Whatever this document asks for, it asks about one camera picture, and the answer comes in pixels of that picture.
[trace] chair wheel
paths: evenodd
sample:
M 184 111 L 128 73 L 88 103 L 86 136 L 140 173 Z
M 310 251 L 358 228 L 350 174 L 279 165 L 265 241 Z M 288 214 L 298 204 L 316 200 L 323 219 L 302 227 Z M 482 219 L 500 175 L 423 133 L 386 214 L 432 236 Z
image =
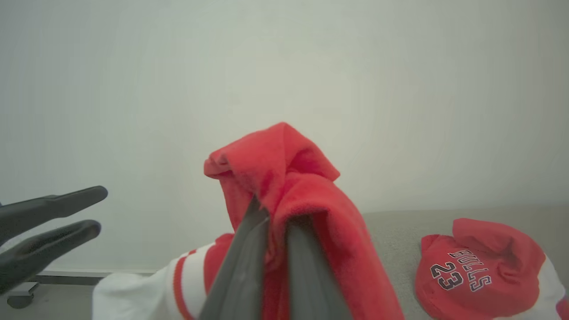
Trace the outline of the chair wheel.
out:
M 14 309 L 24 309 L 32 303 L 33 299 L 33 294 L 30 296 L 12 296 L 8 297 L 8 305 Z

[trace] gray cushion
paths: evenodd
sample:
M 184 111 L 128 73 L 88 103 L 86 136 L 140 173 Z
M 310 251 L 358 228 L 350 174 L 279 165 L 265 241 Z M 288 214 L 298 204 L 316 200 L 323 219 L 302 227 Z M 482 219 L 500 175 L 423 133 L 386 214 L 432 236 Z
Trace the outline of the gray cushion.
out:
M 364 214 L 406 319 L 430 319 L 417 301 L 414 289 L 415 272 L 421 258 L 421 237 L 437 233 L 452 235 L 452 221 L 457 218 L 504 223 L 528 234 L 553 262 L 563 285 L 569 285 L 569 206 Z

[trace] red hoodie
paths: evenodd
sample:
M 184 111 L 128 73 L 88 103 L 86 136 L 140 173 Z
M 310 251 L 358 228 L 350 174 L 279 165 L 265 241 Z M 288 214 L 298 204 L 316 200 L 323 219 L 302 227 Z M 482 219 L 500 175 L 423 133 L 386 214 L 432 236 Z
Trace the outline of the red hoodie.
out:
M 354 319 L 403 319 L 393 287 L 356 206 L 334 185 L 340 173 L 286 123 L 213 152 L 204 173 L 218 179 L 234 229 L 253 195 L 270 213 L 264 319 L 288 319 L 285 225 L 310 214 Z

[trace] floor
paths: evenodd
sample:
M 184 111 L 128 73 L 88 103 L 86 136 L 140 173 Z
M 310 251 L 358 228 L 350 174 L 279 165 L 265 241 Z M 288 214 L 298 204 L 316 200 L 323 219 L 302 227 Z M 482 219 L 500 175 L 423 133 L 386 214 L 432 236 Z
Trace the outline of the floor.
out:
M 0 297 L 2 320 L 90 320 L 93 286 L 40 285 L 34 301 L 24 309 L 12 309 Z

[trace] folded cloth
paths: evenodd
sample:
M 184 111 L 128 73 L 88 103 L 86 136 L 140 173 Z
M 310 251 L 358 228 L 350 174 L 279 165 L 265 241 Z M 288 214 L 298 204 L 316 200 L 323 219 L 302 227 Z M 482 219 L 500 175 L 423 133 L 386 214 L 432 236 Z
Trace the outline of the folded cloth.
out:
M 285 224 L 311 215 L 354 319 L 403 319 L 399 303 L 354 204 L 333 181 L 338 171 L 314 143 L 281 123 L 212 153 L 204 172 L 218 179 L 235 230 L 253 195 L 270 214 L 263 319 L 288 319 Z M 112 274 L 93 293 L 93 320 L 198 319 L 233 234 L 190 251 L 150 277 Z
M 204 172 L 220 181 L 234 229 L 253 195 L 270 214 L 264 319 L 288 319 L 285 226 L 304 214 L 313 218 L 354 319 L 403 319 L 361 214 L 333 184 L 340 174 L 312 141 L 280 123 L 213 152 Z
M 440 320 L 569 319 L 565 288 L 549 258 L 510 226 L 456 219 L 451 236 L 421 240 L 415 292 Z
M 197 319 L 233 234 L 184 253 L 150 277 L 115 273 L 93 291 L 93 320 Z

